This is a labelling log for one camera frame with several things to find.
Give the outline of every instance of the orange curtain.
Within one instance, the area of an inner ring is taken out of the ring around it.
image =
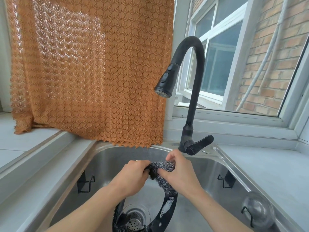
[[[163,141],[154,86],[174,0],[6,0],[15,133],[54,127],[129,146]]]

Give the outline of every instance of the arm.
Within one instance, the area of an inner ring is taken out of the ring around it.
[[[149,171],[144,169],[149,164],[148,160],[131,160],[107,186],[46,232],[94,232],[121,200],[140,191],[148,178]]]
[[[198,209],[214,232],[253,232],[204,191],[191,161],[185,159],[179,150],[171,151],[166,160],[176,162],[175,170],[159,169],[158,173]]]

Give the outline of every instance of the window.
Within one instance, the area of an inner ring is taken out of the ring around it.
[[[253,88],[250,90],[249,87],[270,45],[281,14],[282,1],[192,1],[186,36],[197,36],[205,50],[203,81],[197,105],[200,109],[273,117],[280,115],[309,32],[306,27],[309,21],[301,18],[309,7],[301,8],[306,6],[302,5],[305,4],[302,0],[290,4],[289,8],[293,11],[287,10],[284,21],[288,27],[274,39],[280,47],[272,49],[276,52],[267,59]],[[189,105],[195,70],[195,52],[191,49],[180,69],[175,106]]]

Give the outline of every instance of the sink drain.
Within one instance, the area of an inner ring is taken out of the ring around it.
[[[130,230],[141,230],[150,223],[150,214],[144,205],[130,204],[123,209],[123,212],[131,216],[126,224],[126,227]]]

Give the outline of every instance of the hand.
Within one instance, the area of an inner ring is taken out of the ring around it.
[[[172,172],[158,169],[158,173],[180,194],[189,198],[198,192],[204,192],[190,160],[187,160],[178,149],[168,153],[167,161],[175,161],[176,167]]]
[[[144,171],[144,169],[150,163],[149,160],[130,160],[109,183],[109,186],[114,187],[122,198],[135,195],[148,178],[149,170]]]

